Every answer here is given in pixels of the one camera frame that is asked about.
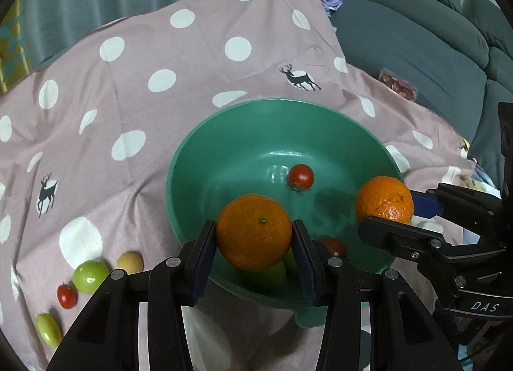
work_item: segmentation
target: black deer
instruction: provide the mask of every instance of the black deer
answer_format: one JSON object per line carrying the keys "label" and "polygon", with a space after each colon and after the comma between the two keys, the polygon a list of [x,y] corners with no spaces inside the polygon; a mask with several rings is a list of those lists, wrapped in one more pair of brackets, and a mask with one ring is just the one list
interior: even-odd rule
{"label": "black deer", "polygon": [[38,211],[39,211],[38,218],[41,217],[41,212],[43,212],[43,202],[46,199],[49,200],[48,206],[51,203],[52,207],[53,207],[53,202],[55,200],[55,187],[57,185],[57,182],[52,187],[49,187],[47,189],[46,183],[48,182],[48,180],[50,180],[50,177],[52,177],[52,173],[47,175],[46,179],[43,177],[43,179],[41,180],[41,190],[39,191],[39,197],[38,197]]}
{"label": "black deer", "polygon": [[308,90],[307,88],[305,88],[303,86],[303,83],[306,83],[307,85],[310,85],[310,87],[312,88],[312,90],[315,90],[314,88],[314,85],[317,86],[317,88],[319,88],[319,90],[321,90],[321,88],[319,87],[319,85],[317,85],[317,83],[315,83],[313,80],[311,80],[310,76],[308,75],[308,73],[305,72],[304,75],[302,76],[294,76],[292,74],[292,65],[289,64],[287,66],[287,71],[285,71],[283,69],[284,66],[280,67],[280,72],[283,73],[284,75],[287,76],[287,79],[290,83],[292,83],[294,86],[296,87],[302,87],[304,90]]}

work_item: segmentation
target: bowl rim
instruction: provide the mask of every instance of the bowl rim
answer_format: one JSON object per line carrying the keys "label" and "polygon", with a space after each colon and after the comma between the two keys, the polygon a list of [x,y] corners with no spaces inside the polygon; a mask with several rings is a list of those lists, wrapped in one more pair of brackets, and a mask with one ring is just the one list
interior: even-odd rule
{"label": "bowl rim", "polygon": [[[363,131],[365,131],[365,133],[369,134],[375,141],[376,143],[379,144],[379,146],[383,149],[383,151],[386,152],[386,155],[387,157],[389,158],[390,162],[392,162],[393,166],[395,167],[396,169],[396,175],[397,175],[397,179],[401,180],[401,181],[404,181],[403,179],[403,176],[402,176],[402,173],[401,171],[399,170],[399,167],[397,166],[396,162],[394,161],[394,159],[392,158],[392,156],[390,155],[390,153],[388,152],[388,150],[386,149],[386,147],[383,145],[383,143],[372,133],[370,132],[366,127],[364,127],[363,125],[361,125],[358,121],[355,121],[353,120],[353,118],[345,115],[344,113],[342,112],[339,112],[339,111],[336,111],[335,109],[332,109],[332,108],[329,108],[327,106],[324,106],[324,105],[321,105],[319,103],[315,103],[315,102],[309,102],[309,101],[304,101],[304,100],[299,100],[299,99],[289,99],[289,98],[265,98],[265,99],[251,99],[249,101],[243,101],[243,102],[240,102],[240,103],[237,103],[237,104],[234,104],[234,105],[231,105],[231,106],[227,106],[226,108],[224,109],[220,109],[219,111],[217,112],[214,112],[212,115],[208,116],[207,118],[205,118],[203,121],[201,121],[198,125],[196,125],[190,132],[189,134],[187,134],[185,136],[185,138],[182,140],[182,142],[180,143],[180,145],[178,146],[178,148],[176,149],[174,155],[173,155],[173,158],[171,159],[171,163],[169,165],[169,170],[168,170],[168,174],[167,174],[167,179],[166,179],[166,208],[167,208],[167,213],[168,213],[168,218],[169,218],[169,222],[170,222],[170,226],[171,226],[171,229],[173,231],[173,234],[174,236],[176,237],[176,239],[178,240],[178,242],[180,243],[180,245],[184,245],[186,241],[183,241],[182,239],[179,238],[178,234],[176,233],[176,231],[174,230],[174,225],[178,225],[178,228],[180,227],[179,226],[179,223],[178,223],[178,218],[176,216],[176,213],[174,212],[174,209],[173,209],[173,205],[171,203],[172,199],[171,199],[171,185],[172,185],[172,175],[174,173],[174,169],[175,169],[175,166],[176,166],[176,162],[178,161],[178,157],[180,156],[181,154],[181,151],[182,149],[185,147],[185,145],[187,144],[187,142],[190,140],[190,138],[198,131],[200,130],[204,125],[206,125],[207,123],[209,123],[212,119],[214,119],[215,117],[217,117],[218,115],[222,114],[222,113],[225,113],[227,111],[230,111],[234,108],[238,108],[238,107],[242,107],[242,106],[248,106],[249,104],[251,103],[255,103],[255,102],[262,102],[262,101],[266,101],[266,102],[273,102],[273,101],[287,101],[287,102],[299,102],[299,103],[303,103],[303,104],[308,104],[308,105],[312,105],[312,106],[316,106],[318,108],[322,108],[322,109],[325,109],[327,111],[330,111],[332,113],[335,113],[336,115],[338,116],[341,116],[347,120],[349,120],[350,122],[352,123],[355,123],[359,128],[361,128]],[[382,269],[381,271],[387,269],[387,268],[390,268],[390,266],[392,265],[393,261],[395,260],[395,257],[391,254],[391,261],[390,263],[387,263]],[[220,286],[221,288],[225,289],[226,291],[228,291],[229,293],[232,293],[232,290],[230,290],[227,285],[223,282],[225,282],[225,280],[223,280],[222,278],[218,278],[216,277],[216,274],[212,274],[212,272],[209,274],[209,278],[214,281],[215,284],[217,284],[218,286]],[[242,289],[242,293],[243,295],[239,295],[237,294],[236,296],[237,297],[240,297],[242,299],[246,299],[246,300],[250,300],[252,302],[256,302],[256,303],[261,303],[261,304],[266,304],[267,306],[271,306],[271,307],[275,307],[277,309],[294,309],[296,307],[304,307],[304,306],[309,306],[308,304],[298,304],[297,306],[294,306],[294,307],[291,307],[290,306],[290,303],[288,304],[287,306],[287,302],[285,300],[282,300],[282,299],[278,299],[276,297],[272,297],[272,296],[267,296],[265,294],[260,294],[260,293],[256,293],[256,292],[253,292],[249,289],[246,289],[246,288],[243,288],[243,287],[240,287],[240,289]],[[251,296],[252,295],[255,295],[255,296],[258,296],[257,298],[261,299],[261,298],[265,298],[265,299],[273,299],[273,303],[272,305],[271,304],[268,304],[268,303],[264,303],[264,302],[261,302],[261,301],[255,301],[255,300],[252,300]]]}

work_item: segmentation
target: red tomato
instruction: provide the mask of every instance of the red tomato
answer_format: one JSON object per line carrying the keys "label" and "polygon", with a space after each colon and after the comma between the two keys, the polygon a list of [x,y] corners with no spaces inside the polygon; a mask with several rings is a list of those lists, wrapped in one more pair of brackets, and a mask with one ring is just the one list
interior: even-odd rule
{"label": "red tomato", "polygon": [[346,258],[347,248],[343,242],[335,238],[322,238],[320,240],[328,250],[330,257]]}
{"label": "red tomato", "polygon": [[310,189],[314,184],[314,172],[306,164],[296,164],[290,169],[287,179],[293,189]]}
{"label": "red tomato", "polygon": [[76,292],[67,284],[57,287],[57,300],[64,309],[71,309],[76,306]]}

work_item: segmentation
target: yellow patterned fabric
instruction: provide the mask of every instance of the yellow patterned fabric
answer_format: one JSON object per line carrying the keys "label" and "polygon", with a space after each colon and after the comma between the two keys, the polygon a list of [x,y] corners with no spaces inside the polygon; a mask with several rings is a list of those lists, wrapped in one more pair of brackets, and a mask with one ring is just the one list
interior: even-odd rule
{"label": "yellow patterned fabric", "polygon": [[16,0],[0,23],[0,96],[29,73],[20,45],[20,10],[20,0]]}

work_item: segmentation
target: tangerine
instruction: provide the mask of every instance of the tangerine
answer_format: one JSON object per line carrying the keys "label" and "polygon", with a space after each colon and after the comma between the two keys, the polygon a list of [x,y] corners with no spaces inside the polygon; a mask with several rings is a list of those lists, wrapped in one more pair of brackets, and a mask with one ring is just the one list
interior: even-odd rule
{"label": "tangerine", "polygon": [[358,222],[369,216],[378,216],[409,223],[413,215],[411,193],[402,181],[394,177],[373,177],[356,195],[355,217]]}
{"label": "tangerine", "polygon": [[290,248],[292,225],[276,200],[245,194],[228,203],[216,226],[217,247],[234,267],[262,271],[278,264]]}

